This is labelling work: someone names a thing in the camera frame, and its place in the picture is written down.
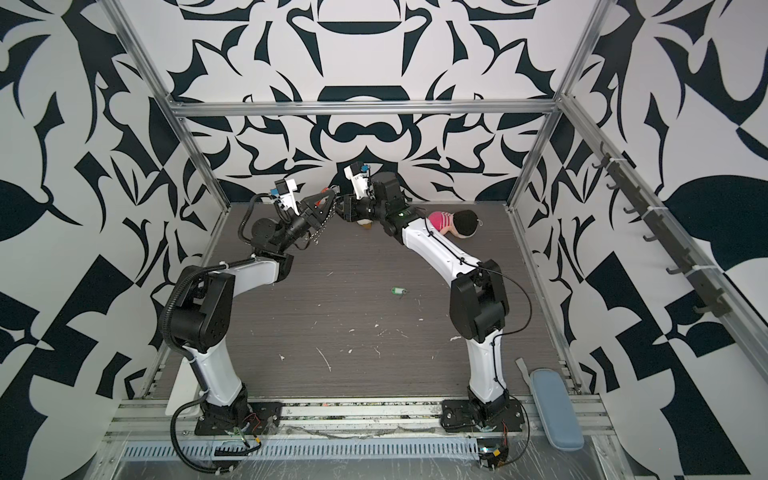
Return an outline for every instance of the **pink striped shirt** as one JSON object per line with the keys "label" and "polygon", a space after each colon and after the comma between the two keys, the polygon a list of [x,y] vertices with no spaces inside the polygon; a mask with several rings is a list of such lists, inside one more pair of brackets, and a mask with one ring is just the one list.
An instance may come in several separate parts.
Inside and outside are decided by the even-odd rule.
{"label": "pink striped shirt", "polygon": [[453,227],[453,214],[448,212],[432,212],[429,214],[429,221],[438,232],[442,232],[446,227]]}

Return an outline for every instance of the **plush doll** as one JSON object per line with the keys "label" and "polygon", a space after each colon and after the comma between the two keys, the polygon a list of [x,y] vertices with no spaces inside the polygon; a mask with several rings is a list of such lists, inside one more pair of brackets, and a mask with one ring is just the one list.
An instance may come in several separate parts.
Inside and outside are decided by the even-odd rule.
{"label": "plush doll", "polygon": [[482,220],[478,219],[477,214],[472,210],[462,210],[455,214],[432,212],[429,214],[429,221],[441,235],[451,232],[458,238],[471,237],[482,225]]}

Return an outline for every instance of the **black and white wallpaper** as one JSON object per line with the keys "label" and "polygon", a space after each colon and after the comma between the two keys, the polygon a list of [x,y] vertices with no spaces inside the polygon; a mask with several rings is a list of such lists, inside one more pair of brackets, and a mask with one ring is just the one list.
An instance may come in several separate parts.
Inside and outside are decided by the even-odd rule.
{"label": "black and white wallpaper", "polygon": [[125,0],[179,101],[551,98],[595,0]]}
{"label": "black and white wallpaper", "polygon": [[[767,8],[619,0],[574,91],[763,318]],[[561,121],[518,205],[583,380],[637,473],[768,478],[768,386],[596,161]]]}
{"label": "black and white wallpaper", "polygon": [[3,479],[94,454],[220,208],[94,0],[0,2]]}
{"label": "black and white wallpaper", "polygon": [[574,93],[768,318],[768,2],[620,0]]}
{"label": "black and white wallpaper", "polygon": [[413,200],[507,200],[543,114],[392,114],[191,118],[231,201],[293,178],[300,196],[363,161],[398,175]]}

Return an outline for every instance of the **horizontal aluminum bar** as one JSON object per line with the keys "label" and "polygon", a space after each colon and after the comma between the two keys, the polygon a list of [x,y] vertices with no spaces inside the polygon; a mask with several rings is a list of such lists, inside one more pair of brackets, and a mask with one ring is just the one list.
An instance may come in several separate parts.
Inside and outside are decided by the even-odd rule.
{"label": "horizontal aluminum bar", "polygon": [[332,114],[503,114],[550,113],[554,111],[554,101],[546,98],[521,98],[515,100],[171,102],[170,109],[177,117]]}

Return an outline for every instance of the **white scrap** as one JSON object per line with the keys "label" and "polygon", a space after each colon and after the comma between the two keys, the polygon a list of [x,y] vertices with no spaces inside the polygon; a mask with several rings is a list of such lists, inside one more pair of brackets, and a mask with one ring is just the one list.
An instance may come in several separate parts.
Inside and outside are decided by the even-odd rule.
{"label": "white scrap", "polygon": [[331,365],[330,365],[330,363],[328,363],[328,360],[326,359],[326,356],[323,355],[323,352],[320,352],[319,348],[315,347],[315,350],[317,350],[318,353],[323,357],[323,360],[326,361],[326,365],[328,366],[328,371],[330,372],[331,371]]}

